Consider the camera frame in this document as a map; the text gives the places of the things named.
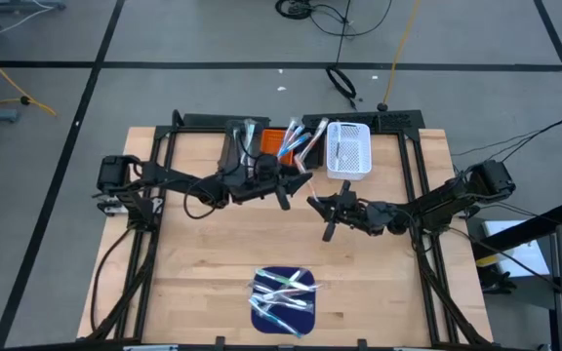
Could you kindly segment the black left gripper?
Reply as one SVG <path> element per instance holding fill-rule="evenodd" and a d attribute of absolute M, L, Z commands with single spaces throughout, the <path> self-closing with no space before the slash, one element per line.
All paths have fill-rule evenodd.
<path fill-rule="evenodd" d="M 287 198 L 288 193 L 297 193 L 312 179 L 312 173 L 303 174 L 299 168 L 285 164 L 281 165 L 280 174 L 274 179 L 257 180 L 254 175 L 248 176 L 248 173 L 249 169 L 242 165 L 234 172 L 237 177 L 234 184 L 234 203 L 243 204 L 274 194 L 283 211 L 288 211 L 291 208 Z"/>

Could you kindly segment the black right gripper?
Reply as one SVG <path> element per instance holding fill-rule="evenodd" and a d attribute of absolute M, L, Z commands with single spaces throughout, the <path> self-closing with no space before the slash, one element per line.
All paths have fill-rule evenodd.
<path fill-rule="evenodd" d="M 363 205 L 354 191 L 351 182 L 345 180 L 339 193 L 328 197 L 308 197 L 307 203 L 325 220 L 327 227 L 322 240 L 333 239 L 336 226 L 345 224 L 351 229 L 358 229 L 372 235 L 372 226 L 368 220 L 367 207 Z"/>

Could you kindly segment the orange toothbrush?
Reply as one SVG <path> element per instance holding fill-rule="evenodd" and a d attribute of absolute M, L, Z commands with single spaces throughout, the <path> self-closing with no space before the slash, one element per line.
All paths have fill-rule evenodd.
<path fill-rule="evenodd" d="M 296 155 L 296 156 L 294 157 L 294 161 L 295 161 L 295 164 L 296 164 L 298 170 L 300 171 L 300 173 L 301 173 L 302 175 L 307 175 L 307 174 L 308 174 L 308 170 L 307 170 L 306 166 L 304 165 L 304 162 L 303 162 L 301 156 L 300 156 L 300 155 Z M 310 192 L 311 192 L 311 197 L 315 200 L 316 203 L 319 203 L 318 195 L 317 195 L 317 193 L 316 193 L 316 188 L 315 188 L 315 186 L 313 185 L 313 182 L 312 182 L 311 180 L 309 180 L 309 181 L 307 182 L 307 185 L 308 185 L 309 190 L 310 190 Z"/>
<path fill-rule="evenodd" d="M 311 139 L 308 141 L 308 143 L 305 145 L 304 149 L 295 156 L 295 163 L 299 168 L 306 168 L 305 165 L 305 159 L 307 157 L 307 155 L 311 152 L 311 150 L 314 148 L 314 146 L 318 143 L 319 138 L 323 135 L 324 131 L 326 130 L 327 126 L 329 124 L 329 119 L 326 117 L 323 117 L 319 123 L 317 128 L 315 129 L 314 134 L 312 135 Z"/>

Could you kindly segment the blue toothbrush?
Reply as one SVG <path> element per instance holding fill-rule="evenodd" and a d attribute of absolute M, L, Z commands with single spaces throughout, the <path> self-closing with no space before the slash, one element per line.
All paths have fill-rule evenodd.
<path fill-rule="evenodd" d="M 280 158 L 282 151 L 286 148 L 286 145 L 290 139 L 290 137 L 292 136 L 294 129 L 298 126 L 300 119 L 298 117 L 291 117 L 290 118 L 290 122 L 289 125 L 285 131 L 285 134 L 283 136 L 283 140 L 281 145 L 279 146 L 279 149 L 277 151 L 277 157 Z"/>
<path fill-rule="evenodd" d="M 304 140 L 304 137 L 302 136 L 303 130 L 304 130 L 304 125 L 296 126 L 296 128 L 292 131 L 290 136 L 287 138 L 287 140 L 282 144 L 282 147 L 280 148 L 277 154 L 278 157 L 285 156 L 286 154 L 293 151 L 296 147 L 298 147 L 303 142 Z"/>
<path fill-rule="evenodd" d="M 310 139 L 311 139 L 311 133 L 302 134 L 296 140 L 290 142 L 286 146 L 286 148 L 284 149 L 284 155 L 289 154 L 291 151 L 294 151 L 296 148 L 306 143 Z"/>
<path fill-rule="evenodd" d="M 262 318 L 266 319 L 268 322 L 272 323 L 276 327 L 283 329 L 285 332 L 289 332 L 290 334 L 294 335 L 297 338 L 302 337 L 302 333 L 300 333 L 297 329 L 287 324 L 285 321 L 278 318 L 276 315 L 263 310 L 260 311 L 259 314 Z"/>

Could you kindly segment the black slotted plastic basket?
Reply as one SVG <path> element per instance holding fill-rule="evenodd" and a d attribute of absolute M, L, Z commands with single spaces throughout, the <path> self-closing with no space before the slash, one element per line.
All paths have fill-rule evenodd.
<path fill-rule="evenodd" d="M 304 149 L 304 147 L 307 143 L 308 143 L 308 141 L 302 146 L 301 151 Z M 319 168 L 323 164 L 323 158 L 324 158 L 324 140 L 323 140 L 323 135 L 322 135 L 319 138 L 318 143 L 314 146 L 314 148 L 307 155 L 307 157 L 304 161 L 305 165 L 306 165 L 306 168 L 308 170 Z"/>

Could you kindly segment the orange plastic bin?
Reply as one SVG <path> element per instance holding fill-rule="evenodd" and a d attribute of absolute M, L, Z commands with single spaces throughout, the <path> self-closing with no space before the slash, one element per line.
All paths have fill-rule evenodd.
<path fill-rule="evenodd" d="M 282 143 L 284 134 L 284 130 L 264 129 L 261 134 L 261 154 L 272 154 L 277 157 L 277 151 Z M 293 161 L 293 156 L 294 152 L 291 151 L 283 157 L 277 157 L 277 159 L 281 165 L 296 166 Z"/>

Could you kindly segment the white perforated plastic basket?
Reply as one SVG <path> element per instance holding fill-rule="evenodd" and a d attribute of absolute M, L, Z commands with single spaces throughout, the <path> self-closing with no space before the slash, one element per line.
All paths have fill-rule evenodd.
<path fill-rule="evenodd" d="M 338 138 L 342 141 L 340 167 L 336 168 Z M 362 180 L 372 170 L 370 129 L 364 124 L 331 122 L 326 134 L 327 177 L 341 180 Z"/>

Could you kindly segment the grey plastic bin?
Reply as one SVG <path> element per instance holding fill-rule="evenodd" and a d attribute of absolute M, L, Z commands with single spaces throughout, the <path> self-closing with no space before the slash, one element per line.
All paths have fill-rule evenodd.
<path fill-rule="evenodd" d="M 231 136 L 232 128 L 236 125 L 244 125 L 246 129 L 246 149 L 248 156 L 249 169 L 248 176 L 253 173 L 255 159 L 261 154 L 261 134 L 263 126 L 254 120 L 247 119 L 243 122 L 232 121 L 226 124 L 224 131 L 224 140 L 221 150 L 221 157 L 218 161 L 219 171 L 224 176 L 234 176 L 235 170 L 241 165 L 236 159 L 236 148 Z"/>

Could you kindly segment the wide black perforated plate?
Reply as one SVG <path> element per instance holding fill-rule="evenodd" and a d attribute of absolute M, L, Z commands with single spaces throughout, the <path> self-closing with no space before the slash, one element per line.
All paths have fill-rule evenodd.
<path fill-rule="evenodd" d="M 309 114 L 303 115 L 301 121 L 308 129 L 316 129 L 323 118 L 330 122 L 364 124 L 372 134 L 425 128 L 420 110 Z"/>

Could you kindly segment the navy blue mat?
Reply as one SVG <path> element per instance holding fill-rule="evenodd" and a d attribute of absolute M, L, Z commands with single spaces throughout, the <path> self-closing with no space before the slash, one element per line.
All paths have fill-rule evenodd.
<path fill-rule="evenodd" d="M 277 274 L 277 275 L 280 275 L 280 276 L 283 276 L 283 277 L 286 277 L 286 278 L 290 278 L 291 280 L 298 281 L 298 282 L 303 283 L 303 284 L 308 285 L 308 286 L 318 285 L 315 282 L 315 278 L 314 278 L 313 274 L 309 270 L 307 270 L 306 268 L 269 266 L 269 267 L 260 268 L 260 269 L 264 269 L 264 270 L 266 270 L 270 273 Z M 251 288 L 250 297 L 253 294 L 262 294 L 263 295 L 262 292 L 256 292 L 253 289 L 253 285 L 255 285 L 255 284 L 266 285 L 266 286 L 269 286 L 269 287 L 271 287 L 275 290 L 290 288 L 287 285 L 282 285 L 281 283 L 277 283 L 277 282 L 272 281 L 270 279 L 258 276 L 255 273 L 255 276 L 254 276 L 253 280 L 249 284 L 249 286 Z M 264 308 L 262 305 L 258 305 L 256 302 L 252 301 L 249 297 L 248 302 L 249 302 L 250 307 L 251 307 L 251 322 L 252 322 L 254 328 L 256 330 L 258 330 L 259 332 L 262 332 L 262 333 L 275 333 L 275 334 L 292 335 L 289 332 L 284 331 L 283 329 L 281 329 L 279 327 L 276 327 L 272 323 L 268 322 L 266 319 L 262 318 L 260 316 L 259 312 L 263 310 L 263 311 L 270 312 L 270 313 L 276 315 L 278 318 L 285 321 L 287 324 L 289 324 L 290 326 L 297 329 L 300 333 L 302 333 L 302 336 L 304 336 L 306 334 L 309 334 L 315 327 L 316 292 L 309 292 L 307 294 L 295 295 L 295 296 L 279 296 L 279 297 L 293 298 L 293 299 L 303 300 L 303 301 L 306 301 L 306 302 L 311 302 L 314 305 L 314 312 L 313 313 L 296 311 L 296 310 L 284 308 L 284 307 L 281 307 L 281 306 L 273 306 L 272 308 Z"/>

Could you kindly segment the black diagonal beam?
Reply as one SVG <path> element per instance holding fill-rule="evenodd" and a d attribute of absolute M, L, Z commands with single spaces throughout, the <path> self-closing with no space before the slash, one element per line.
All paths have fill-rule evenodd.
<path fill-rule="evenodd" d="M 505 252 L 522 244 L 548 236 L 554 233 L 559 225 L 562 225 L 562 205 L 543 214 L 534 214 L 502 202 L 493 204 L 493 207 L 527 215 L 529 218 L 495 235 L 482 239 L 479 243 L 474 243 L 472 251 L 475 259 L 485 258 L 497 252 Z"/>

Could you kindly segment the white paper sheet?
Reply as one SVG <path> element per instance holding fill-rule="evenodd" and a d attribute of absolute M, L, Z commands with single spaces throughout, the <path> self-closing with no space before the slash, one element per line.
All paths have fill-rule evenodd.
<path fill-rule="evenodd" d="M 483 232 L 487 237 L 522 223 L 522 220 L 485 220 L 482 222 Z M 545 259 L 537 241 L 522 244 L 509 249 L 506 254 L 520 261 L 535 273 L 549 276 Z M 497 268 L 500 273 L 508 273 L 510 278 L 533 277 L 533 274 L 503 254 L 493 254 L 477 261 L 479 267 Z"/>

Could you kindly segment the narrow black mount plate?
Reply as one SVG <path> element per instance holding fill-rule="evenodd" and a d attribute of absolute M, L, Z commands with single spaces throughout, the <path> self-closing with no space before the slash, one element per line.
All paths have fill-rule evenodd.
<path fill-rule="evenodd" d="M 201 130 L 223 130 L 227 123 L 232 121 L 240 121 L 251 119 L 261 124 L 265 128 L 270 126 L 268 117 L 259 116 L 242 116 L 242 115 L 219 115 L 219 114 L 199 114 L 185 113 L 181 114 L 174 109 L 172 112 L 172 122 L 180 128 L 201 129 Z"/>

